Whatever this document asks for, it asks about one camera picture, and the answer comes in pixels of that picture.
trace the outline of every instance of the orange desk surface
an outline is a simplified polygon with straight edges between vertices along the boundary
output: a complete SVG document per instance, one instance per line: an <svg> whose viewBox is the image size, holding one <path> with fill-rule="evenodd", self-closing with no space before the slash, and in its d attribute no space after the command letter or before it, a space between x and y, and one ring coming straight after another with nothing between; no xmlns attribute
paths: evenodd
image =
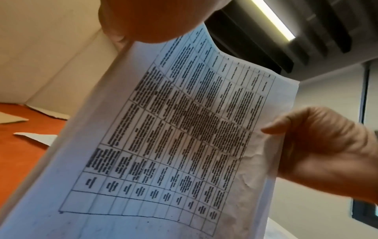
<svg viewBox="0 0 378 239"><path fill-rule="evenodd" d="M59 134L66 121L53 119L25 106L0 104L0 112L29 119L0 124L0 207L24 180L47 146L16 132Z"/></svg>

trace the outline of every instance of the ceiling light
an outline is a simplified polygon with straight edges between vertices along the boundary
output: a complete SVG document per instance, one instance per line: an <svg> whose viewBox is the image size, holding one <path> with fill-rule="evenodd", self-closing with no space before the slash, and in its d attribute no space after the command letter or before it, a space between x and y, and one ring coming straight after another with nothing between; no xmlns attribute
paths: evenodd
<svg viewBox="0 0 378 239"><path fill-rule="evenodd" d="M272 11L264 0L252 0L252 2L265 14L265 16L267 16L267 18L286 37L288 41L295 38L287 26L285 26L285 24L278 18L278 16Z"/></svg>

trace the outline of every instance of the finger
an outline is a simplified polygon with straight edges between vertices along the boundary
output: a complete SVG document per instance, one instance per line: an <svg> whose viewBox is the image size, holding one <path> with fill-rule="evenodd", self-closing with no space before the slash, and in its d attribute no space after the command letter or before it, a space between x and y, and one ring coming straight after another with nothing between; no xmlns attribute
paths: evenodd
<svg viewBox="0 0 378 239"><path fill-rule="evenodd" d="M306 107L281 115L273 122L265 125L261 131L267 134L283 134L290 130L294 130L308 118L310 115L310 109L310 107Z"/></svg>

